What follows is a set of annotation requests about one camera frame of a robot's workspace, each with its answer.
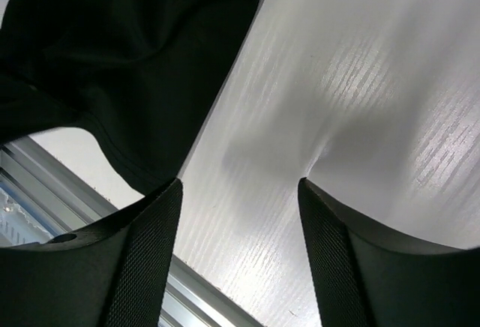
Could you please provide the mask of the black t shirt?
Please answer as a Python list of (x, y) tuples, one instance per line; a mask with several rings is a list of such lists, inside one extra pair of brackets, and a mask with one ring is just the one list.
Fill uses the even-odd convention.
[(91, 133), (149, 194), (173, 179), (260, 0), (9, 0), (1, 24), (1, 141)]

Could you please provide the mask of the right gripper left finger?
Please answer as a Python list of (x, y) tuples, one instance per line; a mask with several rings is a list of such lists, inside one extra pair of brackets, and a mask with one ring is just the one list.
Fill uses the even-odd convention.
[(156, 326), (182, 206), (177, 178), (47, 243), (1, 250), (3, 326)]

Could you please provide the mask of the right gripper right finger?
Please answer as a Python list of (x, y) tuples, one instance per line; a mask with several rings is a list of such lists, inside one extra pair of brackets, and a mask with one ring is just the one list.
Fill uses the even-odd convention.
[(298, 183), (298, 206), (324, 326), (477, 326), (479, 249), (386, 226)]

